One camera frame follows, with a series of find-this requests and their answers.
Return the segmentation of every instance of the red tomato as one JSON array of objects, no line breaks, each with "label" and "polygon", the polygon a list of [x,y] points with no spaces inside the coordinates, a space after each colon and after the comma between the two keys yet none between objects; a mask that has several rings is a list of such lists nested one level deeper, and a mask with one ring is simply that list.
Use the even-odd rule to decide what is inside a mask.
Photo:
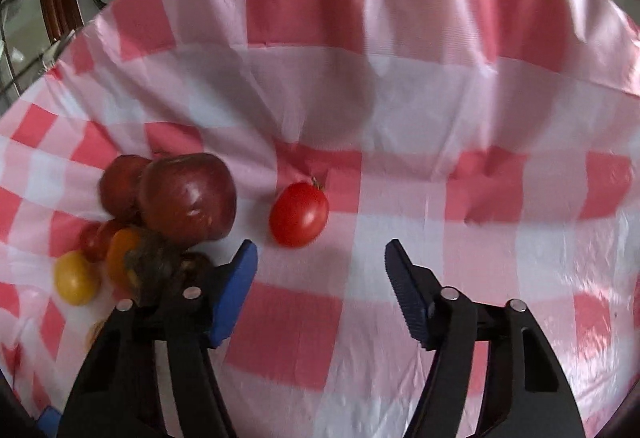
[{"label": "red tomato", "polygon": [[318,237],[328,217],[329,201],[320,188],[310,183],[293,183],[273,204],[269,227],[278,243],[297,248]]},{"label": "red tomato", "polygon": [[98,230],[100,226],[100,223],[90,223],[80,232],[78,246],[86,260],[92,263],[100,261],[100,252],[98,251]]},{"label": "red tomato", "polygon": [[115,233],[127,227],[128,225],[126,223],[117,219],[110,219],[100,225],[100,228],[96,233],[98,261],[104,261],[104,259],[107,258],[107,251],[111,246],[111,240]]}]

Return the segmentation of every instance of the orange tomato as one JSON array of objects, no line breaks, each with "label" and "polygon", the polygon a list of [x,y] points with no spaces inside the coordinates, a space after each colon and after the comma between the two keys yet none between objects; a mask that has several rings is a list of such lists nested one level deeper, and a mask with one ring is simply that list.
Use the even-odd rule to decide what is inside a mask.
[{"label": "orange tomato", "polygon": [[127,252],[135,249],[141,241],[142,235],[139,230],[123,228],[114,234],[107,251],[107,275],[115,285],[127,291],[131,290],[131,283],[125,268],[124,258]]}]

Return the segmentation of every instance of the blue gripper pad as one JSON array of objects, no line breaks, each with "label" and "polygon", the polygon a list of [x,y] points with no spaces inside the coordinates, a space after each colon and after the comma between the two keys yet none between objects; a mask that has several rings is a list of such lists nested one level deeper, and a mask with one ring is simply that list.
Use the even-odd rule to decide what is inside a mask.
[{"label": "blue gripper pad", "polygon": [[258,268],[258,249],[245,240],[229,265],[233,268],[225,289],[213,309],[213,322],[209,330],[209,341],[216,348],[228,339],[236,326],[240,310]]},{"label": "blue gripper pad", "polygon": [[47,405],[38,418],[36,426],[47,436],[47,438],[56,438],[61,418],[62,415],[57,409]]}]

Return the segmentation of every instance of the metal screw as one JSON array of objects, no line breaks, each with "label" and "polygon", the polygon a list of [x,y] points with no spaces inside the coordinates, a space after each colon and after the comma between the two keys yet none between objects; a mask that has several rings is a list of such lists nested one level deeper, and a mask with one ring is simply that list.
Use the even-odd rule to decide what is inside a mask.
[{"label": "metal screw", "polygon": [[512,310],[516,310],[516,312],[522,313],[527,311],[527,305],[520,299],[511,299],[509,301],[509,306]]},{"label": "metal screw", "polygon": [[128,312],[133,307],[133,301],[131,299],[123,299],[116,304],[116,310],[118,312]]},{"label": "metal screw", "polygon": [[190,286],[187,289],[185,289],[184,292],[182,292],[182,297],[189,300],[197,299],[201,295],[202,295],[202,290],[197,286]]},{"label": "metal screw", "polygon": [[455,301],[458,297],[460,297],[460,292],[451,286],[446,286],[442,290],[440,290],[440,295],[447,301]]}]

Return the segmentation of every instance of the red and white checkered tablecloth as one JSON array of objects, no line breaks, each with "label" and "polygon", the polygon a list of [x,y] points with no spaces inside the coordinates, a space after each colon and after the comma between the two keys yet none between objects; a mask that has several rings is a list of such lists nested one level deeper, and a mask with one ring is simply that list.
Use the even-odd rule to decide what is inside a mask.
[{"label": "red and white checkered tablecloth", "polygon": [[[212,358],[241,438],[400,436],[431,363],[383,267],[524,299],[589,436],[640,369],[640,39],[609,0],[117,0],[0,120],[0,364],[63,408],[109,287],[65,305],[51,266],[119,153],[210,151],[239,193],[220,261],[258,274]],[[276,247],[270,205],[314,175],[331,214]],[[473,431],[476,347],[460,436]]]}]

